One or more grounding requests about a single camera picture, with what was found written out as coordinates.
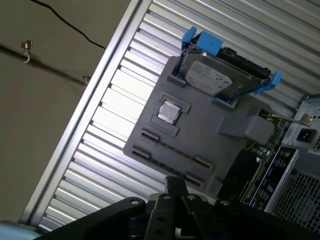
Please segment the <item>ventilation grille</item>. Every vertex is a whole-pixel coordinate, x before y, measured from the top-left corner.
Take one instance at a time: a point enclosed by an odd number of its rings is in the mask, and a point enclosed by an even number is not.
[[[290,179],[273,213],[283,220],[320,233],[320,181],[299,173]]]
[[[316,144],[312,147],[312,150],[320,152],[320,136],[319,138],[316,140]]]

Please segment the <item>beige wall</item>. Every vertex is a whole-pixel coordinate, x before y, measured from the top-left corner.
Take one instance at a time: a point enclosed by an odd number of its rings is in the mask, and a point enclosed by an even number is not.
[[[107,46],[130,0],[50,1],[69,22]],[[92,75],[103,50],[28,0],[0,7],[0,42],[32,52],[82,78]],[[0,220],[17,221],[27,205],[84,91],[82,86],[0,54]]]

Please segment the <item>corrugated metal wall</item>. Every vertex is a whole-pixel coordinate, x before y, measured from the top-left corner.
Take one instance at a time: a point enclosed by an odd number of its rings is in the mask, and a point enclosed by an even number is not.
[[[98,88],[108,85],[107,90],[93,93],[98,100],[84,113],[90,120],[58,159],[67,164],[51,181],[32,224],[52,230],[122,198],[146,199],[163,191],[164,176],[124,156],[121,148],[191,26],[258,65],[283,72],[276,89],[258,98],[291,116],[304,94],[320,92],[319,11],[317,1],[302,0],[140,1],[100,79]]]

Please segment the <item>metal frame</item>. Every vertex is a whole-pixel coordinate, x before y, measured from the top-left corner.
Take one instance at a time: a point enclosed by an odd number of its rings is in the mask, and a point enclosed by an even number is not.
[[[108,47],[104,51],[48,166],[19,219],[20,223],[27,223],[34,226],[39,223],[45,208],[49,204],[57,185],[69,165],[70,159],[73,157],[73,154],[115,73],[116,67],[121,61],[122,56],[125,54],[133,35],[136,33],[133,26],[138,28],[151,0],[149,2],[144,1],[142,4],[140,3],[141,1],[139,0],[131,0]]]

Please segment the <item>hard drive label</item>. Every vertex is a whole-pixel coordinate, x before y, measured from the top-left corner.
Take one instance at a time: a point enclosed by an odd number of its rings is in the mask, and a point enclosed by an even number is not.
[[[192,64],[185,80],[190,85],[210,95],[215,95],[232,84],[228,76],[200,61],[195,61]]]

